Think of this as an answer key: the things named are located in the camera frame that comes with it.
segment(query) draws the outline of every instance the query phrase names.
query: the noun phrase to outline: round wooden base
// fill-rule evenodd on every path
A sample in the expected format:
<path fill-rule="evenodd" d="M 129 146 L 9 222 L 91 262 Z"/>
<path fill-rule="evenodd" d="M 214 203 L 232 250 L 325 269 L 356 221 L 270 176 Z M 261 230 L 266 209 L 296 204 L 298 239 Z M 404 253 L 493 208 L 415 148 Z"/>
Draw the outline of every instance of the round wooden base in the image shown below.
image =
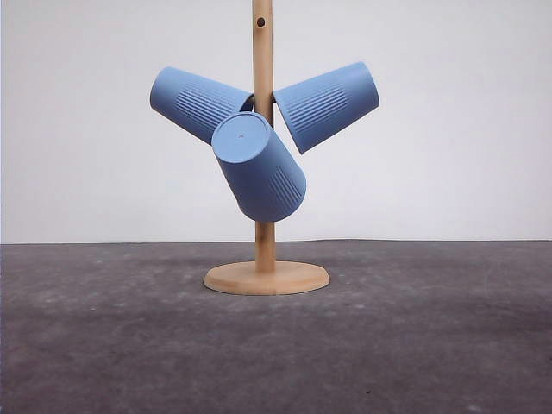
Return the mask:
<path fill-rule="evenodd" d="M 326 269 L 297 261 L 277 261 L 273 272 L 257 273 L 254 261 L 230 263 L 210 269 L 208 288 L 236 295 L 287 295 L 314 291 L 329 283 Z"/>

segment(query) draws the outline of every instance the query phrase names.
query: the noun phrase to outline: gray surface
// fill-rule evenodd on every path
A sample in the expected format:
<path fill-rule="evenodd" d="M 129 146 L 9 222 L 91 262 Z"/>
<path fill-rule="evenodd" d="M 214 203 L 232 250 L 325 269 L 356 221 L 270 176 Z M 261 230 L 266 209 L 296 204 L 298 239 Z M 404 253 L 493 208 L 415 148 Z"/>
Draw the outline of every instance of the gray surface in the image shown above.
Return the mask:
<path fill-rule="evenodd" d="M 552 242 L 280 243 L 331 285 L 203 288 L 252 249 L 3 247 L 3 414 L 552 412 Z"/>

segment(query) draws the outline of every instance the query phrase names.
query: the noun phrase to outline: blue plastic cup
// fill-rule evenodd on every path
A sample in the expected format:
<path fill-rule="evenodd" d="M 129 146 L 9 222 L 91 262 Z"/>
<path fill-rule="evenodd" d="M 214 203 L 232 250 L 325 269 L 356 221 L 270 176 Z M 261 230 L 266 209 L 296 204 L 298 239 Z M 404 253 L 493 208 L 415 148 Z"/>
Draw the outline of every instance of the blue plastic cup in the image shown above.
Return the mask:
<path fill-rule="evenodd" d="M 362 62 L 273 95 L 301 154 L 380 106 L 372 75 Z"/>
<path fill-rule="evenodd" d="M 210 144 L 227 116 L 253 108 L 253 94 L 193 73 L 166 67 L 152 86 L 152 108 L 190 134 Z"/>
<path fill-rule="evenodd" d="M 304 173 L 263 116 L 254 112 L 229 116 L 216 127 L 212 147 L 247 217 L 277 222 L 303 202 Z"/>

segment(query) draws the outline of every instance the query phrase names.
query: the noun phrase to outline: ribbed texture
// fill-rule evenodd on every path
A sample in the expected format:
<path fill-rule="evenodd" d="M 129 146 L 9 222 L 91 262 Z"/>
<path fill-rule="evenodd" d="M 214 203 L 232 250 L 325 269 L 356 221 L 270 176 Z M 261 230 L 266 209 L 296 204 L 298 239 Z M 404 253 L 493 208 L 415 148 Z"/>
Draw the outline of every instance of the ribbed texture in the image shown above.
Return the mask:
<path fill-rule="evenodd" d="M 268 181 L 270 189 L 275 196 L 275 203 L 282 214 L 290 215 L 297 208 L 301 201 L 301 192 L 277 166 L 276 172 Z"/>
<path fill-rule="evenodd" d="M 327 85 L 313 91 L 308 97 L 286 102 L 288 116 L 298 134 L 320 126 L 321 121 L 331 122 L 346 110 L 348 98 L 338 85 Z"/>
<path fill-rule="evenodd" d="M 216 126 L 234 109 L 232 101 L 220 93 L 186 85 L 177 95 L 176 108 L 182 112 L 190 124 L 212 135 Z"/>

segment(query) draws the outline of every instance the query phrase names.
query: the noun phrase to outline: wooden dowel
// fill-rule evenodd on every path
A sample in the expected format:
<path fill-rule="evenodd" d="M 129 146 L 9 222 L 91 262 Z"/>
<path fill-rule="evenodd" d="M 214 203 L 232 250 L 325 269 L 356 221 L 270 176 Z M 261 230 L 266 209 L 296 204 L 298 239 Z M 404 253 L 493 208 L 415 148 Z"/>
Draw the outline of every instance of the wooden dowel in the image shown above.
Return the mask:
<path fill-rule="evenodd" d="M 253 0 L 254 110 L 274 125 L 273 111 L 273 2 Z M 274 223 L 255 223 L 257 272 L 272 272 L 276 261 Z"/>

